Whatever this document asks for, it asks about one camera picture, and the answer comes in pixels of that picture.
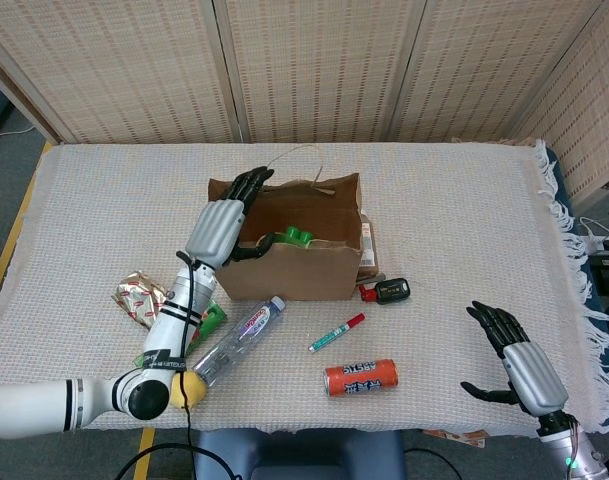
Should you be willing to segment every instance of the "green toy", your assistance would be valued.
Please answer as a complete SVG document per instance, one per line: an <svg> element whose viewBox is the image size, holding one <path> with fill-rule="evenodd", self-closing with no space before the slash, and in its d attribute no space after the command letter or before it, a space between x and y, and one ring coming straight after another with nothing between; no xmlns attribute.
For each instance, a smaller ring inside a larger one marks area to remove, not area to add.
<svg viewBox="0 0 609 480"><path fill-rule="evenodd" d="M289 243L302 248L308 248L311 240L313 240L311 232L300 232L297 227L292 225L286 229L286 233L275 235L275 242L277 243Z"/></svg>

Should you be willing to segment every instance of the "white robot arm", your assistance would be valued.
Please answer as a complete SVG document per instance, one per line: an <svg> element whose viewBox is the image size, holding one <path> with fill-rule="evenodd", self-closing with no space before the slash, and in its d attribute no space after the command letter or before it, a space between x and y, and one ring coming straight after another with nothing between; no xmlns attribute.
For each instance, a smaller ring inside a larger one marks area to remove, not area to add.
<svg viewBox="0 0 609 480"><path fill-rule="evenodd" d="M267 167L243 173L222 199L206 205L186 245L190 267L180 270L146 337L142 368L109 380L77 378L0 385L0 438L74 430L109 411L124 412L139 420L160 415L168 405L173 375L186 368L181 355L208 307L216 285L215 270L230 260L259 258L272 244L272 235L267 235L257 248L237 246L248 210L272 174L273 170ZM191 321L185 333L190 297Z"/></svg>

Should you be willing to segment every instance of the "tablecloth fringe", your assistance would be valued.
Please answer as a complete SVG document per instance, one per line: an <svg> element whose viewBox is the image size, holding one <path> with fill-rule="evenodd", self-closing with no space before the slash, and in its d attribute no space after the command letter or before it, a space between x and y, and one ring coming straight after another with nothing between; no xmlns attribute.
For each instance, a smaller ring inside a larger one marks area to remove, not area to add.
<svg viewBox="0 0 609 480"><path fill-rule="evenodd" d="M593 290L593 285L588 276L581 270L582 265L588 260L586 246L578 235L571 232L574 218L570 215L568 208L555 200L559 188L553 172L556 162L550 161L543 140L537 140L535 144L535 158L546 182L546 187L539 193L550 198L549 210L562 232L562 243L571 268L575 291L583 305L581 313L584 321L582 327L584 337L587 340L590 367L593 369L592 376L597 386L600 401L600 427L598 431L606 433L609 431L609 424L605 424L609 418L609 365L602 363L602 355L609 347L609 334L597 328L590 319L609 321L609 316L591 310L585 305L586 300L591 298Z"/></svg>

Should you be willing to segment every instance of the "silver robot hand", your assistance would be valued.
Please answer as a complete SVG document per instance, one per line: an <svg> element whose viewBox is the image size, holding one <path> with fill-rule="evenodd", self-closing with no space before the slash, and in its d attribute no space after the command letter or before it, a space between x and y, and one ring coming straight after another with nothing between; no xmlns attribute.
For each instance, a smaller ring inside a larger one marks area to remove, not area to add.
<svg viewBox="0 0 609 480"><path fill-rule="evenodd" d="M238 236L251 205L273 170L258 167L239 175L214 202L208 202L186 243L186 252L198 262L218 270L231 260L260 258L273 243L273 233L256 248L238 247Z"/></svg>
<svg viewBox="0 0 609 480"><path fill-rule="evenodd" d="M568 393L544 351L532 342L513 315L473 302L467 312L486 332L502 360L509 390L486 391L468 382L462 388L487 402L519 404L537 417L537 433L560 479L608 480L609 472L577 420L564 411Z"/></svg>

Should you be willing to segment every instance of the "bottle label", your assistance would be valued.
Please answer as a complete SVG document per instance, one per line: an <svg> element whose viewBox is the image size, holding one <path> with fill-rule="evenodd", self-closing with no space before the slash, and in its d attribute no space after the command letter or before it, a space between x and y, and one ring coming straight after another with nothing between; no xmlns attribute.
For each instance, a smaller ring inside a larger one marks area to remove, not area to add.
<svg viewBox="0 0 609 480"><path fill-rule="evenodd" d="M268 323L271 318L271 309L267 306L260 308L240 329L241 335L257 335Z"/></svg>

